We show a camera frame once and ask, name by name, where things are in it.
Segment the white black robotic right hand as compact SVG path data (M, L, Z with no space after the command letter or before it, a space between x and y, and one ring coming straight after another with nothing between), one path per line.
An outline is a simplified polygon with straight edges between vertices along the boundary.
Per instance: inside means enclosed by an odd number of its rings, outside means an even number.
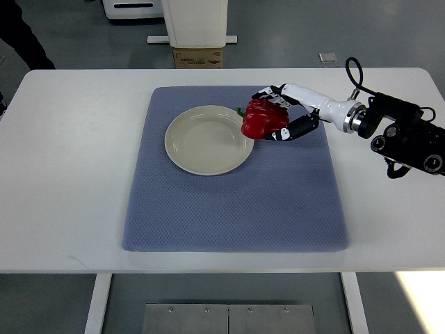
M350 134L358 130L360 118L366 113L366 107L355 100L338 102L293 83L268 86L252 97L268 100L286 110L291 106L300 105L308 111L287 126L265 135L265 139L274 141L292 141L300 138L314 131L320 121L332 123L340 132Z

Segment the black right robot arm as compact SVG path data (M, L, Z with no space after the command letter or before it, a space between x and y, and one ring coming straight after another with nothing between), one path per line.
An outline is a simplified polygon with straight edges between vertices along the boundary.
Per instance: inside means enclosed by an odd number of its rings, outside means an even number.
M404 177L413 168L444 175L444 129L422 118L423 107L382 93L368 103L356 131L372 139L371 150L384 157L388 178Z

